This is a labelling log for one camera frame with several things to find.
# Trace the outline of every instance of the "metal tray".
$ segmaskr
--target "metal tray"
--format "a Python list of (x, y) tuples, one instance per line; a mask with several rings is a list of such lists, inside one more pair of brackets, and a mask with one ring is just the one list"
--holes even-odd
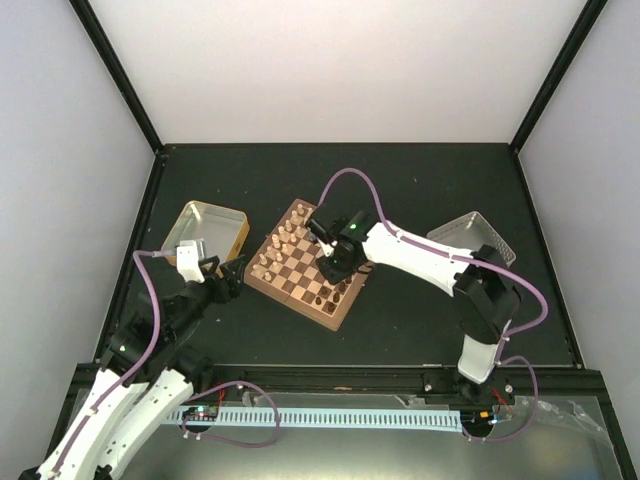
[(470, 212), (427, 234), (429, 240), (449, 247), (478, 250), (489, 245), (500, 252), (508, 266), (516, 259), (515, 252), (479, 212)]
[[(187, 203), (162, 244), (163, 250), (175, 248), (180, 240), (205, 241), (207, 257), (217, 255), (220, 261), (238, 256), (247, 238), (247, 216), (238, 210), (192, 200)], [(167, 257), (175, 263), (175, 257)]]

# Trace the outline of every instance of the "chess pawn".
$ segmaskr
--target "chess pawn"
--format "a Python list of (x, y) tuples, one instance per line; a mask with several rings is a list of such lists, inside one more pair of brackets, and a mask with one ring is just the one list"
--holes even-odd
[(262, 278), (262, 272), (260, 271), (260, 267), (258, 267), (258, 265), (253, 266), (253, 272), (251, 273), (258, 278)]
[(301, 222), (302, 219), (300, 218), (300, 215), (298, 215), (298, 212), (296, 212), (295, 210), (291, 212), (291, 223), (293, 223), (294, 225), (300, 225)]
[(278, 233), (280, 234), (280, 240), (282, 240), (283, 242), (288, 242), (289, 241), (289, 237), (291, 236), (289, 233), (287, 233), (287, 231), (284, 229), (284, 227), (278, 227)]

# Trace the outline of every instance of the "purple cable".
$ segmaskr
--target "purple cable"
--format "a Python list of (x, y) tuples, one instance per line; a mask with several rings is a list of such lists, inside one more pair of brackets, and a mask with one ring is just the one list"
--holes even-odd
[[(114, 382), (113, 385), (107, 388), (104, 391), (104, 393), (100, 395), (100, 397), (98, 397), (95, 403), (91, 405), (91, 410), (93, 410), (94, 412), (98, 411), (98, 407), (102, 404), (102, 402), (104, 402), (107, 399), (107, 397), (116, 388), (118, 388), (120, 385), (126, 382), (129, 378), (131, 378), (131, 376), (134, 375), (138, 370), (140, 370), (144, 362), (146, 362), (151, 356), (151, 353), (153, 352), (153, 349), (155, 348), (156, 343), (158, 341), (158, 336), (160, 335), (160, 304), (158, 302), (158, 296), (156, 295), (155, 288), (153, 288), (151, 277), (149, 276), (149, 273), (147, 272), (147, 270), (144, 268), (144, 265), (142, 264), (142, 259), (140, 257), (154, 257), (154, 258), (167, 257), (169, 255), (172, 255), (173, 253), (175, 253), (174, 250), (165, 250), (162, 252), (148, 252), (145, 250), (136, 250), (135, 252), (133, 252), (133, 261), (136, 264), (136, 267), (138, 267), (138, 270), (140, 271), (140, 275), (142, 276), (142, 279), (144, 280), (144, 283), (147, 286), (149, 296), (151, 297), (151, 306), (153, 309), (153, 333), (151, 334), (151, 341), (149, 342), (147, 349), (144, 351), (140, 359), (129, 370), (127, 370), (124, 375), (122, 375), (116, 382)], [(60, 453), (58, 460), (53, 466), (52, 473), (60, 472), (60, 467), (62, 467), (62, 465), (64, 464), (64, 461), (67, 458), (67, 455), (71, 450), (71, 447), (73, 446), (75, 441), (78, 439), (78, 437), (80, 436), (80, 433), (82, 432), (82, 429), (86, 426), (86, 424), (89, 422), (90, 419), (91, 419), (91, 415), (86, 415), (80, 421), (80, 423), (78, 423), (78, 426), (69, 437), (69, 441), (62, 448), (62, 452)]]
[[(270, 445), (273, 445), (276, 440), (278, 440), (278, 437), (280, 437), (280, 412), (278, 412), (278, 407), (276, 407), (276, 404), (274, 403), (274, 401), (271, 399), (271, 397), (267, 394), (267, 392), (265, 392), (263, 389), (261, 389), (259, 386), (254, 385), (253, 383), (250, 382), (245, 382), (243, 380), (236, 380), (233, 382), (227, 382), (227, 383), (223, 383), (221, 385), (217, 385), (213, 388), (210, 388), (209, 390), (199, 393), (197, 395), (194, 395), (193, 397), (191, 397), (189, 400), (187, 400), (187, 402), (192, 402), (194, 400), (198, 400), (199, 398), (202, 397), (206, 397), (207, 395), (211, 395), (212, 393), (215, 393), (219, 390), (224, 390), (225, 388), (228, 387), (234, 387), (237, 385), (242, 385), (244, 387), (249, 387), (252, 388), (254, 390), (256, 390), (258, 393), (260, 393), (261, 395), (264, 396), (264, 398), (267, 399), (267, 401), (269, 402), (269, 404), (271, 405), (271, 408), (273, 409), (273, 413), (275, 414), (275, 419), (276, 419), (276, 427), (273, 431), (273, 435), (271, 435), (271, 438), (269, 440), (265, 440), (264, 442), (258, 442), (258, 443), (247, 443), (247, 442), (240, 442), (238, 440), (232, 440), (230, 438), (226, 438), (226, 437), (221, 437), (219, 435), (209, 435), (209, 434), (193, 434), (196, 436), (200, 436), (201, 438), (206, 438), (209, 440), (217, 440), (218, 442), (222, 442), (222, 443), (228, 443), (229, 445), (235, 445), (236, 447), (244, 447), (244, 448), (263, 448), (263, 447), (268, 447)], [(190, 419), (187, 417), (183, 420), (182, 422), (182, 431), (185, 433), (185, 435), (189, 436), (189, 431), (187, 430), (187, 422)]]
[(504, 442), (505, 440), (512, 440), (518, 435), (520, 435), (522, 432), (524, 432), (527, 428), (529, 428), (533, 423), (533, 420), (536, 418), (536, 411), (538, 409), (538, 379), (536, 377), (536, 372), (533, 370), (533, 367), (531, 366), (531, 363), (529, 363), (529, 360), (527, 360), (521, 355), (514, 355), (513, 357), (507, 358), (502, 362), (502, 365), (509, 365), (510, 363), (513, 363), (513, 362), (524, 363), (529, 369), (529, 373), (531, 374), (531, 382), (533, 383), (533, 410), (531, 411), (531, 415), (529, 416), (529, 419), (526, 421), (524, 425), (522, 425), (515, 432), (510, 433), (509, 435), (505, 435), (504, 437), (498, 437), (498, 438), (474, 437), (467, 431), (466, 428), (462, 427), (463, 435), (467, 437), (470, 441), (497, 443), (497, 442)]
[[(394, 230), (393, 227), (391, 227), (391, 225), (389, 224), (389, 222), (387, 221), (384, 215), (384, 211), (382, 210), (382, 205), (380, 203), (380, 196), (378, 195), (378, 191), (376, 190), (375, 185), (373, 184), (371, 179), (367, 177), (367, 175), (364, 172), (358, 170), (357, 168), (343, 168), (342, 170), (337, 171), (331, 177), (331, 179), (329, 179), (329, 181), (327, 182), (327, 185), (324, 187), (324, 190), (322, 191), (322, 195), (320, 195), (320, 200), (318, 201), (318, 205), (322, 205), (322, 203), (324, 202), (324, 199), (327, 196), (329, 189), (333, 185), (333, 182), (335, 182), (338, 177), (344, 175), (345, 173), (354, 173), (366, 182), (366, 184), (369, 186), (369, 189), (371, 190), (371, 194), (373, 195), (373, 201), (376, 205), (376, 210), (378, 212), (378, 217), (380, 218), (380, 222), (384, 225), (387, 231), (395, 237), (397, 234), (397, 231)], [(401, 237), (400, 240), (405, 243), (408, 243), (409, 245), (413, 245), (414, 247), (418, 247), (422, 250), (426, 250), (427, 252), (431, 252), (435, 255), (449, 258), (449, 254), (447, 252), (431, 247), (422, 242), (418, 242), (416, 240), (413, 240), (407, 237)], [(509, 336), (514, 335), (516, 333), (524, 332), (525, 330), (533, 328), (537, 325), (540, 325), (544, 321), (544, 319), (547, 317), (547, 314), (549, 313), (549, 305), (547, 304), (547, 300), (544, 298), (544, 295), (542, 295), (540, 290), (538, 290), (535, 286), (533, 286), (531, 283), (529, 283), (527, 280), (520, 277), (519, 275), (516, 275), (515, 273), (507, 270), (506, 268), (498, 267), (497, 265), (483, 262), (481, 260), (476, 260), (475, 258), (471, 258), (471, 257), (463, 257), (461, 255), (452, 255), (451, 260), (465, 262), (470, 265), (474, 265), (480, 268), (485, 268), (487, 270), (491, 270), (500, 275), (503, 275), (513, 280), (514, 282), (522, 285), (527, 290), (529, 290), (533, 294), (533, 296), (536, 297), (538, 302), (540, 302), (540, 307), (541, 307), (540, 315), (538, 315), (538, 317), (536, 317), (534, 320), (528, 323), (525, 323), (524, 325), (510, 328), (509, 330), (503, 333), (502, 335), (503, 339), (508, 338)], [(499, 347), (500, 353), (502, 353), (502, 348), (504, 347), (504, 340), (501, 342), (501, 344), (502, 344), (501, 347)]]

